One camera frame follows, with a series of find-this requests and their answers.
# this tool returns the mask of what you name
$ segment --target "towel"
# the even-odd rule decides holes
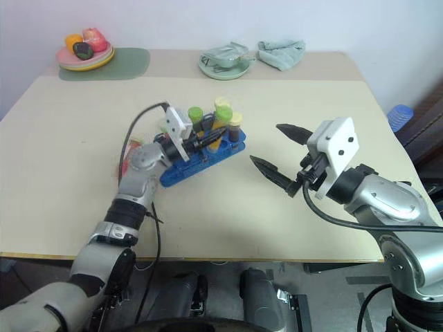
[[[304,41],[259,41],[258,58],[272,67],[287,71],[294,67],[305,54]]]

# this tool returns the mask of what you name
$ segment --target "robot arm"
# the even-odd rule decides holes
[[[160,176],[175,160],[187,160],[188,154],[216,141],[225,130],[202,139],[191,136],[191,121],[164,105],[168,135],[134,150],[117,195],[73,262],[69,280],[49,284],[0,311],[0,331],[80,331],[107,297],[126,287],[136,259],[131,247],[138,241]]]
[[[251,156],[255,166],[293,197],[302,187],[308,206],[321,218],[345,227],[367,230],[377,241],[389,266],[393,319],[400,331],[443,329],[443,228],[431,218],[416,190],[382,178],[372,168],[348,168],[358,150],[351,118],[325,121],[315,132],[290,124],[277,128],[290,139],[307,145],[302,170],[291,180],[278,168]],[[358,223],[321,212],[312,202],[324,196],[342,204]]]

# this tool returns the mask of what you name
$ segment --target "green tube cap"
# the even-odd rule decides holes
[[[193,106],[188,109],[188,116],[192,123],[199,123],[203,117],[203,109],[198,106]]]
[[[215,117],[223,122],[229,122],[233,117],[233,109],[227,105],[220,105],[215,110]]]

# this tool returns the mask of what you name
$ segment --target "table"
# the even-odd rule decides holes
[[[352,116],[360,150],[352,164],[410,181],[438,216],[385,115],[342,53],[307,53],[293,70],[258,62],[244,77],[221,82],[197,67],[199,51],[151,51],[146,74],[134,80],[64,82],[56,65],[35,80],[0,122],[0,255],[73,259],[116,193],[118,155],[134,116],[167,100],[180,109],[213,109],[227,97],[244,115],[246,149],[155,198],[166,259],[313,262],[380,261],[372,237],[316,217],[301,193],[289,198],[259,173],[249,155],[295,177],[307,153],[276,128],[315,129],[323,120]],[[134,135],[150,141],[163,114],[145,116]],[[329,199],[327,213],[352,217]],[[146,219],[135,251],[153,257],[154,222]]]

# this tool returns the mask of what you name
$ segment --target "blue test tube rack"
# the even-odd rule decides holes
[[[165,171],[160,177],[161,184],[163,187],[171,187],[224,159],[238,154],[246,147],[244,144],[245,140],[246,134],[240,130],[238,142],[231,142],[229,140],[229,132],[226,130],[221,137],[221,143],[217,153],[212,154],[208,151],[207,147],[204,147],[200,153],[191,155],[188,161],[184,161],[183,159],[176,161],[171,168]]]

